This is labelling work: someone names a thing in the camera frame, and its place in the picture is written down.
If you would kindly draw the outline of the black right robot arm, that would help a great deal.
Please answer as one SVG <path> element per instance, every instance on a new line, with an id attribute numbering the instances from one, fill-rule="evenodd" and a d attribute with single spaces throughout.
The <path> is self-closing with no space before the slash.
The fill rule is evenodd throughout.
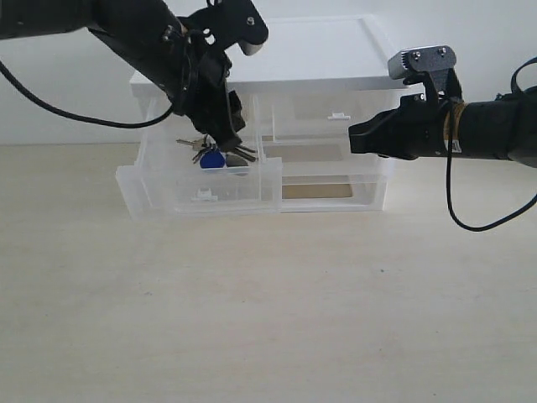
<path id="1" fill-rule="evenodd" d="M 489 102 L 441 100 L 431 105 L 423 94 L 404 96 L 399 107 L 348 128 L 354 154 L 399 160 L 419 157 L 510 160 L 536 166 L 536 88 L 519 96 L 499 95 Z"/>

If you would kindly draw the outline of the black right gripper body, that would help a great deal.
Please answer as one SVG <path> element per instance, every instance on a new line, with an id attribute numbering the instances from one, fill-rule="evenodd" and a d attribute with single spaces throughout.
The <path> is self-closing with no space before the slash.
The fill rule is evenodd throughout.
<path id="1" fill-rule="evenodd" d="M 402 160 L 446 157 L 444 123 L 448 112 L 446 99 L 433 105 L 425 100 L 424 94 L 402 97 L 394 129 L 396 157 Z"/>

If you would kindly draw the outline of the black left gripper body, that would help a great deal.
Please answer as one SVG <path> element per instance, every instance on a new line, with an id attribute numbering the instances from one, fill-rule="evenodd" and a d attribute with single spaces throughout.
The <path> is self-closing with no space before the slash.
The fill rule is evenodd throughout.
<path id="1" fill-rule="evenodd" d="M 172 114 L 195 126 L 233 125 L 233 95 L 226 83 L 231 62 L 210 52 L 197 27 L 176 16 L 106 16 L 104 44 L 169 99 L 166 112 L 143 126 Z"/>

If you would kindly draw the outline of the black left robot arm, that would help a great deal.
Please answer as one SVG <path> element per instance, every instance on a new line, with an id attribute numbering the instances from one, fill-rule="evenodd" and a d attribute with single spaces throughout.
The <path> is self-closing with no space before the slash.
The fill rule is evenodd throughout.
<path id="1" fill-rule="evenodd" d="M 187 117 L 224 152 L 237 149 L 246 122 L 236 92 L 227 87 L 232 62 L 227 49 L 239 44 L 246 55 L 268 38 L 268 29 L 249 1 L 209 1 L 189 16 L 164 1 L 3 1 L 1 38 L 22 39 L 86 29 L 148 78 L 169 99 L 163 116 L 120 123 L 69 113 L 34 95 L 6 66 L 4 77 L 43 109 L 83 123 L 146 128 L 171 114 Z"/>

